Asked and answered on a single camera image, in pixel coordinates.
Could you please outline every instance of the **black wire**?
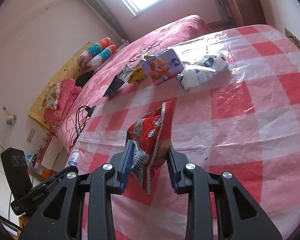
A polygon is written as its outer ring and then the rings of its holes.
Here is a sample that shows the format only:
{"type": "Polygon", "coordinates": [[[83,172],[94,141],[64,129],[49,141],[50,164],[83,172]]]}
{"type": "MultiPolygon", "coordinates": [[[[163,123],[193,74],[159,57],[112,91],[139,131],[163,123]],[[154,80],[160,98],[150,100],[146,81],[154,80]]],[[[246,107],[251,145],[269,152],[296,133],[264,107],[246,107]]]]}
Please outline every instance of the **black wire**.
{"type": "Polygon", "coordinates": [[[80,106],[75,114],[75,124],[74,124],[74,129],[75,129],[75,133],[72,135],[70,141],[72,142],[72,145],[70,146],[69,149],[71,149],[74,146],[74,135],[77,134],[77,137],[79,137],[79,135],[82,133],[84,127],[86,126],[87,121],[90,119],[90,117],[88,118],[88,112],[91,110],[91,108],[89,106],[80,106]],[[83,112],[84,110],[87,111],[87,115],[85,117],[83,117],[83,112]]]}
{"type": "Polygon", "coordinates": [[[293,39],[293,43],[294,43],[294,45],[296,45],[296,41],[297,41],[297,38],[296,37],[293,37],[293,36],[288,36],[288,39],[293,39]]]}
{"type": "Polygon", "coordinates": [[[11,197],[12,197],[12,192],[10,193],[9,208],[8,208],[8,220],[9,220],[9,221],[10,221],[10,204],[11,204],[11,197]]]}
{"type": "Polygon", "coordinates": [[[74,89],[74,92],[75,92],[75,94],[77,95],[77,97],[78,97],[78,95],[79,95],[79,90],[77,89],[77,88],[75,88],[74,89]]]}

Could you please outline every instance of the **white bottle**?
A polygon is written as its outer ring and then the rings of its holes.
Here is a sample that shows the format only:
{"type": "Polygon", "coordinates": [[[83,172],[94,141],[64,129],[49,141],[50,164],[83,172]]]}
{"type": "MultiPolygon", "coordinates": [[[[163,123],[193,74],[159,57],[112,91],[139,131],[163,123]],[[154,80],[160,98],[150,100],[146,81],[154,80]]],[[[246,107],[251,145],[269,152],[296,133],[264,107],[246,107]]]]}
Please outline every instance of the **white bottle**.
{"type": "Polygon", "coordinates": [[[83,153],[80,150],[74,150],[72,152],[72,155],[68,161],[68,167],[73,165],[73,166],[78,166],[78,164],[81,162],[83,158],[83,153]]]}

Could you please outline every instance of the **black cloth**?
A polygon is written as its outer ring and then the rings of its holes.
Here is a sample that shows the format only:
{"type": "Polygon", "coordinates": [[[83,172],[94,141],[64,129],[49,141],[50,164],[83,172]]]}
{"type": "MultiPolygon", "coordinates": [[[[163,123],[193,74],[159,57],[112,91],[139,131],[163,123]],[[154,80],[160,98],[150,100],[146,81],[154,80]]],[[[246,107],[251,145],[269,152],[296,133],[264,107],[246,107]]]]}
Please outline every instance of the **black cloth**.
{"type": "Polygon", "coordinates": [[[89,79],[92,77],[93,74],[93,70],[88,71],[84,74],[82,74],[81,76],[79,76],[76,80],[75,80],[75,85],[77,87],[81,87],[83,88],[83,86],[89,81],[89,79]]]}

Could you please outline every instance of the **air conditioner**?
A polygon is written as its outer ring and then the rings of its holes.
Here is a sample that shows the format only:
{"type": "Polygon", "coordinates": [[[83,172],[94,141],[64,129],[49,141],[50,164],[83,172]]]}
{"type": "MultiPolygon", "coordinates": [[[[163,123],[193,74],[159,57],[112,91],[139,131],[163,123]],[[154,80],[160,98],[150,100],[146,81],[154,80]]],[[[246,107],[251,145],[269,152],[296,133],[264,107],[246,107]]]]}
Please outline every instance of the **air conditioner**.
{"type": "Polygon", "coordinates": [[[96,14],[101,16],[106,23],[121,37],[122,46],[127,46],[129,40],[122,31],[115,17],[101,0],[83,0],[96,14]]]}

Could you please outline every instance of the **wall socket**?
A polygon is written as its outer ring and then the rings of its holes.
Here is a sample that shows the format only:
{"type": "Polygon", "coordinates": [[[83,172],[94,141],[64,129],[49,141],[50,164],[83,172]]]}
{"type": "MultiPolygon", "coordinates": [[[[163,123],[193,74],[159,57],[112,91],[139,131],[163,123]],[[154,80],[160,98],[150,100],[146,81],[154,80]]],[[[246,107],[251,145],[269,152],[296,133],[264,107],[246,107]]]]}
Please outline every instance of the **wall socket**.
{"type": "Polygon", "coordinates": [[[27,137],[27,140],[26,140],[27,142],[30,143],[32,141],[34,133],[35,133],[35,130],[32,128],[31,131],[30,131],[30,133],[29,133],[29,135],[28,135],[28,137],[27,137]]]}
{"type": "Polygon", "coordinates": [[[290,31],[288,31],[286,28],[284,28],[284,33],[286,37],[297,46],[298,49],[300,49],[300,41],[296,38],[295,35],[293,35],[290,31]]]}

